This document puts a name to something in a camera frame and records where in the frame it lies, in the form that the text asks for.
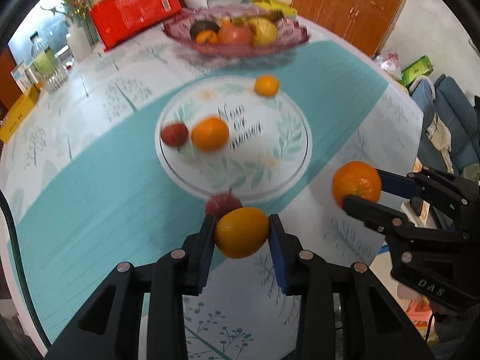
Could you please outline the red lychee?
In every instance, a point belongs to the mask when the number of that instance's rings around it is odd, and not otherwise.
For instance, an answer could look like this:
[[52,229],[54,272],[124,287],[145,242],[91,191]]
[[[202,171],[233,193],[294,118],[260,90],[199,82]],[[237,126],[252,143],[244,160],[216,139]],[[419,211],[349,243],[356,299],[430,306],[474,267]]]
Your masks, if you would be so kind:
[[230,190],[211,197],[205,206],[205,215],[213,215],[217,220],[220,220],[228,213],[239,208],[242,208],[242,203]]
[[182,147],[189,138],[189,130],[184,123],[176,122],[164,125],[160,130],[160,139],[166,146]]

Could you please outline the small orange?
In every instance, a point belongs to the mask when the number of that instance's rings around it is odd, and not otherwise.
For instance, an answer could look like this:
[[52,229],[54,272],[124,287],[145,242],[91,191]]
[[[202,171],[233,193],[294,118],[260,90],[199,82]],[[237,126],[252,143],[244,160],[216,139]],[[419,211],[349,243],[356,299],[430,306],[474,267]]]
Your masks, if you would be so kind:
[[279,90],[279,81],[272,75],[261,75],[256,78],[254,91],[263,97],[273,97]]

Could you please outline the blue sofa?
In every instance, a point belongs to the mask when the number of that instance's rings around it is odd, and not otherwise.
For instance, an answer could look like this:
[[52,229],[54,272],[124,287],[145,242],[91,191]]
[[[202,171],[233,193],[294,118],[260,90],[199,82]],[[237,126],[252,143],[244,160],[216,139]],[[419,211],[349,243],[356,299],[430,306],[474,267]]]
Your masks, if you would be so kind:
[[427,136],[434,117],[445,124],[451,134],[449,152],[452,172],[458,176],[465,168],[479,162],[479,117],[460,86],[450,76],[435,82],[425,77],[409,90],[411,98],[423,111],[423,125],[417,158],[428,167],[446,171],[443,157]]

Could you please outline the green box on floor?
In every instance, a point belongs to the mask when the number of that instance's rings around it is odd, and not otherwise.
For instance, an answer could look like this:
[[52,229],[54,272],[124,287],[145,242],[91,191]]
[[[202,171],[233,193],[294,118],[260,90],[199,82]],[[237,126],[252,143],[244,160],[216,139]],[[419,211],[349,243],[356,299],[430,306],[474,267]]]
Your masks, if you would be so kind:
[[427,55],[423,55],[417,61],[410,64],[408,67],[402,70],[401,82],[405,87],[411,86],[411,84],[419,76],[428,76],[434,71],[433,63]]

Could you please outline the round white printed placemat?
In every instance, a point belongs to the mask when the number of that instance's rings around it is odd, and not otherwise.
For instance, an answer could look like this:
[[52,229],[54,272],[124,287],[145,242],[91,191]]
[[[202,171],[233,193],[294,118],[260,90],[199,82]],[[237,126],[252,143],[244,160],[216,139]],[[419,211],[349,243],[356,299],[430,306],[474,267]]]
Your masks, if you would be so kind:
[[254,79],[218,76],[185,86],[166,103],[155,130],[181,122],[192,131],[208,117],[229,126],[220,150],[202,152],[187,141],[181,148],[154,147],[170,179],[194,196],[231,190],[243,203],[279,197],[302,178],[312,158],[312,130],[300,106],[283,90],[273,97],[254,91]]

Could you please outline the teal white tree tablecloth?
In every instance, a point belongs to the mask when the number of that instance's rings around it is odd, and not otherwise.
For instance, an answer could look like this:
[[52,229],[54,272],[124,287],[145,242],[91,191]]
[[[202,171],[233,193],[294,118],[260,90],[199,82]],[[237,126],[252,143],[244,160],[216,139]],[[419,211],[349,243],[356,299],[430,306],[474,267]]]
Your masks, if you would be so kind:
[[1,154],[17,235],[1,256],[20,256],[48,341],[116,264],[179,248],[222,191],[328,262],[374,260],[383,238],[336,205],[332,176],[354,160],[410,172],[423,115],[367,57],[307,28],[303,46],[235,62],[154,27],[40,96]]

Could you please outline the yellow pear in bowl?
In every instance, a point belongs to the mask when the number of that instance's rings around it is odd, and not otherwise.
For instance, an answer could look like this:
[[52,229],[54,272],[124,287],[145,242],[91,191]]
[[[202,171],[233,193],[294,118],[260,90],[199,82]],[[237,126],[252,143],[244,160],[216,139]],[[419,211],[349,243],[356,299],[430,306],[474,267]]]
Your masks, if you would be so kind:
[[267,46],[277,40],[278,29],[269,19],[256,17],[250,19],[248,25],[253,33],[252,44],[255,47]]

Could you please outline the yellow box right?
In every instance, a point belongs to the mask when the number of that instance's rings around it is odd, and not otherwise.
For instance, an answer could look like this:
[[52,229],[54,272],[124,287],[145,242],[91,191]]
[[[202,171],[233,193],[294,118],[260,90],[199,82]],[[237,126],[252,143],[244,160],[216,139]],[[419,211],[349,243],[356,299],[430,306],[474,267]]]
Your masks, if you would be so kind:
[[297,10],[292,6],[292,0],[250,0],[250,3],[265,10],[281,11],[285,17],[297,16]]

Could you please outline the yellow tissue box left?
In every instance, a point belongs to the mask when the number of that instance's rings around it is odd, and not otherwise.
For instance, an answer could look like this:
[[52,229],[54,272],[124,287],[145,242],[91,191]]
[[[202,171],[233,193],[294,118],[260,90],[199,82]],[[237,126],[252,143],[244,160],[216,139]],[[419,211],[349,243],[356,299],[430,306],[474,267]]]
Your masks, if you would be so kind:
[[19,98],[7,112],[7,115],[1,122],[0,129],[0,139],[4,144],[10,141],[11,137],[21,125],[23,120],[35,107],[38,97],[38,89],[34,85],[31,85],[25,93],[22,93],[19,96]]

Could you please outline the clear glass cup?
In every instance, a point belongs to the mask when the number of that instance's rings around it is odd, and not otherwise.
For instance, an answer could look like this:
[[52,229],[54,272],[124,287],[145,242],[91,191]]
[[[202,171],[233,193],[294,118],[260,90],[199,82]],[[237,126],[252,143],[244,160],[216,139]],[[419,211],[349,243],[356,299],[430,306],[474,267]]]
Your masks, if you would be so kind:
[[39,72],[42,87],[49,94],[60,89],[68,81],[68,72],[61,62],[42,65]]

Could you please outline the red apple in bowl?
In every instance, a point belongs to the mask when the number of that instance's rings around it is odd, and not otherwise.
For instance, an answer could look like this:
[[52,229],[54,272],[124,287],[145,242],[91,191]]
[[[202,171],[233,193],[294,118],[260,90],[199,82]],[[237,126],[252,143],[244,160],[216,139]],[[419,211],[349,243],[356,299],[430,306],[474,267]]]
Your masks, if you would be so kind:
[[224,24],[217,35],[222,45],[251,46],[253,41],[253,33],[247,25]]

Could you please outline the white squeeze bottle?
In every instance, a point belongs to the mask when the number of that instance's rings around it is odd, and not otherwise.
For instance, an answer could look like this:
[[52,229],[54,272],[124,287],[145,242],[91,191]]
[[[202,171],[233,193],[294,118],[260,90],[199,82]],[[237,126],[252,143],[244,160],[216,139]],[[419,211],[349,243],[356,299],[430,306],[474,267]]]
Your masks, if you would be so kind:
[[86,31],[82,26],[71,24],[68,27],[68,34],[66,35],[67,44],[76,61],[80,62],[92,53],[92,46],[89,43]]

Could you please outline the dark avocado in bowl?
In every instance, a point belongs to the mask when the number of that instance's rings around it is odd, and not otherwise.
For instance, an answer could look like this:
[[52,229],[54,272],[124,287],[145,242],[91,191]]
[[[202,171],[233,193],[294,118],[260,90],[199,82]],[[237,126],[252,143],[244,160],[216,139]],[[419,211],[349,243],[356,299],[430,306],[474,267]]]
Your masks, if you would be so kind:
[[195,21],[190,27],[190,38],[195,40],[199,33],[202,31],[210,30],[217,33],[220,30],[220,26],[211,20],[202,19]]

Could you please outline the plastic bottle green label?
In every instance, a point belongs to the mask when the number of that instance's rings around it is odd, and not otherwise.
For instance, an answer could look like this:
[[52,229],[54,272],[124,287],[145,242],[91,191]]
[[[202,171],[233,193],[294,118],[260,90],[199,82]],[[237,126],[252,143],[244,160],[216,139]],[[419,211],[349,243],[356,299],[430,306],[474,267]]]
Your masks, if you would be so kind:
[[32,42],[32,62],[35,65],[42,78],[49,78],[56,69],[57,63],[55,54],[53,53],[47,41],[42,39],[38,33],[34,33],[30,37]]

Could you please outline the red package of jars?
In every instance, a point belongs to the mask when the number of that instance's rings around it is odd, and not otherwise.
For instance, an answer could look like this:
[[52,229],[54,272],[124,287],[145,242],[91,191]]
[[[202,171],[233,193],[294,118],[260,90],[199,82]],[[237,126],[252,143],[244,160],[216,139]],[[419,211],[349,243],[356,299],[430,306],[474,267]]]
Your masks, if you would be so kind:
[[89,0],[89,13],[105,50],[181,10],[179,0]]

